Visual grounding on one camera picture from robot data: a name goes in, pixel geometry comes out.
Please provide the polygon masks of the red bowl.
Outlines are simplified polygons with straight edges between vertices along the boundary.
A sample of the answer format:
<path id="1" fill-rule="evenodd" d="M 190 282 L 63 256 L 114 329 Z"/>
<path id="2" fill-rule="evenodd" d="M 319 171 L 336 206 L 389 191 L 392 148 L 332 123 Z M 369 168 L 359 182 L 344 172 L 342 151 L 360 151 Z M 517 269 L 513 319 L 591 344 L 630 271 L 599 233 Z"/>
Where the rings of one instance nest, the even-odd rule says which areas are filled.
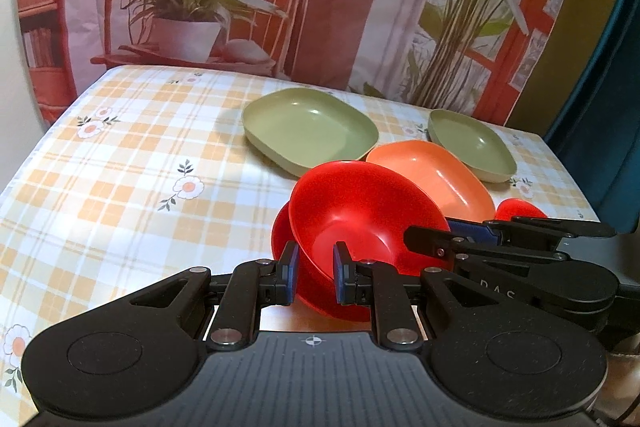
<path id="1" fill-rule="evenodd" d="M 546 219 L 547 215 L 524 199 L 507 198 L 500 202 L 495 212 L 495 220 L 511 221 L 515 217 Z"/>
<path id="2" fill-rule="evenodd" d="M 278 260 L 288 242 L 295 242 L 295 237 L 288 219 L 288 204 L 278 212 L 271 230 L 271 252 Z M 370 310 L 363 306 L 342 306 L 336 301 L 335 287 L 332 277 L 323 275 L 299 249 L 297 265 L 296 296 L 314 311 L 325 317 L 355 322 L 369 322 Z"/>
<path id="3" fill-rule="evenodd" d="M 370 162 L 332 161 L 306 172 L 293 188 L 288 219 L 304 254 L 304 281 L 330 293 L 337 242 L 352 259 L 383 261 L 401 274 L 451 267 L 446 257 L 413 253 L 404 243 L 411 225 L 447 232 L 442 210 L 416 184 Z"/>

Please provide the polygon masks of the orange square plate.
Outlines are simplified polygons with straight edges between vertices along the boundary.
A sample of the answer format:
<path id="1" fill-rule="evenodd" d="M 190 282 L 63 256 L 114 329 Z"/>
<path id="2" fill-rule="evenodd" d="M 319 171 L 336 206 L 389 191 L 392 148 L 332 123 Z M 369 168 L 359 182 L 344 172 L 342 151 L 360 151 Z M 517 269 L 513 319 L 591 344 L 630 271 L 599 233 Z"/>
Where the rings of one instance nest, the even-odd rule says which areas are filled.
<path id="1" fill-rule="evenodd" d="M 376 146 L 367 162 L 393 170 L 419 187 L 447 218 L 483 222 L 496 207 L 485 185 L 454 154 L 420 140 Z"/>

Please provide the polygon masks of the green square plate right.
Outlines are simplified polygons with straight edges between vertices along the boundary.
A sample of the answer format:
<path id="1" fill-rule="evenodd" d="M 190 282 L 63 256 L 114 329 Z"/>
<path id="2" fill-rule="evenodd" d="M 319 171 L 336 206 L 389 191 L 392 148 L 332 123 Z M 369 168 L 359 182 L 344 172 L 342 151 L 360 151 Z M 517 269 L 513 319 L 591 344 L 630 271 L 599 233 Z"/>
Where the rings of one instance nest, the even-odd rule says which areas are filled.
<path id="1" fill-rule="evenodd" d="M 480 181 L 503 183 L 518 171 L 500 136 L 479 120 L 447 109 L 432 109 L 427 132 L 432 142 L 454 154 Z"/>

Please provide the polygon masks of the green square plate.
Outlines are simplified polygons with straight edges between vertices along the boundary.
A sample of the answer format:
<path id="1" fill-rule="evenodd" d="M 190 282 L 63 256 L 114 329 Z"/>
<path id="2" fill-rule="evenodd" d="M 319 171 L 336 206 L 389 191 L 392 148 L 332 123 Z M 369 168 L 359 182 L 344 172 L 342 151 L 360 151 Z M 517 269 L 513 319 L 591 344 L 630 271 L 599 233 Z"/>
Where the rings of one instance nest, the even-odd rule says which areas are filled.
<path id="1" fill-rule="evenodd" d="M 518 171 L 500 136 L 479 120 L 447 109 L 432 109 L 427 132 L 432 142 L 454 154 L 480 181 L 503 183 Z"/>
<path id="2" fill-rule="evenodd" d="M 336 160 L 359 160 L 378 143 L 378 128 L 336 96 L 290 88 L 244 107 L 245 138 L 259 153 L 293 176 Z"/>

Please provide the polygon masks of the teal curtain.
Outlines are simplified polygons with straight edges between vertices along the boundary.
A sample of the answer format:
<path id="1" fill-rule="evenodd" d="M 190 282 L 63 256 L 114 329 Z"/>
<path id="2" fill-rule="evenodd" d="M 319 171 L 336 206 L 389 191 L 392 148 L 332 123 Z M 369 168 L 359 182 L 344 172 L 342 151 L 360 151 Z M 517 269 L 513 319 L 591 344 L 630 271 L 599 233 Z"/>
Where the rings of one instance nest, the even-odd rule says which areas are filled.
<path id="1" fill-rule="evenodd" d="M 577 79 L 546 139 L 598 217 L 639 226 L 639 0 L 567 0 L 558 57 Z"/>

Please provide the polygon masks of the red bowl on table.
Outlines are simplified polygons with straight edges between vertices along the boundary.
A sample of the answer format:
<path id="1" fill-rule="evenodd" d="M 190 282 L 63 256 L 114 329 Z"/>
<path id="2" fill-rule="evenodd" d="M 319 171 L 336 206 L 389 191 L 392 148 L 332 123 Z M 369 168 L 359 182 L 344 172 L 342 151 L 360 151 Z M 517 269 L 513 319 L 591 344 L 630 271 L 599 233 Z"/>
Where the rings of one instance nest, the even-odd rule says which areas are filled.
<path id="1" fill-rule="evenodd" d="M 288 219 L 288 204 L 278 212 L 271 230 L 271 252 L 278 260 L 288 242 L 295 242 L 295 237 Z M 325 317 L 355 322 L 369 322 L 370 310 L 363 306 L 342 306 L 336 301 L 335 287 L 332 277 L 323 275 L 299 249 L 297 265 L 296 296 L 314 311 Z"/>

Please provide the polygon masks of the checkered floral tablecloth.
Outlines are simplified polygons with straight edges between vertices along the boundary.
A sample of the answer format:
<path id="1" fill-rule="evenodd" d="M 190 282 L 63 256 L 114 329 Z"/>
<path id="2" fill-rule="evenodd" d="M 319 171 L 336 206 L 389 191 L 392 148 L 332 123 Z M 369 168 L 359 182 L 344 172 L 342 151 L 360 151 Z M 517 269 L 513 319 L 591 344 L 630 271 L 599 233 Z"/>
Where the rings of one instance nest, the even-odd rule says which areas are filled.
<path id="1" fill-rule="evenodd" d="M 250 147 L 242 110 L 282 80 L 160 66 L 103 75 L 1 195 L 1 421 L 34 415 L 18 367 L 48 326 L 193 265 L 271 254 L 294 179 Z"/>

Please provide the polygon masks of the green square plate left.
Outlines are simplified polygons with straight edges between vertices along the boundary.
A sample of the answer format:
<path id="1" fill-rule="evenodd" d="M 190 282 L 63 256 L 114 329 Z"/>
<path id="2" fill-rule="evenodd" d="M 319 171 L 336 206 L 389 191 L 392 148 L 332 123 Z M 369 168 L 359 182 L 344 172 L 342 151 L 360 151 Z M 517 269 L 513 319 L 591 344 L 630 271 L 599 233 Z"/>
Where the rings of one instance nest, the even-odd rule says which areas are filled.
<path id="1" fill-rule="evenodd" d="M 359 160 L 378 143 L 378 128 L 336 96 L 290 88 L 244 107 L 245 138 L 259 153 L 293 176 L 336 160 Z"/>

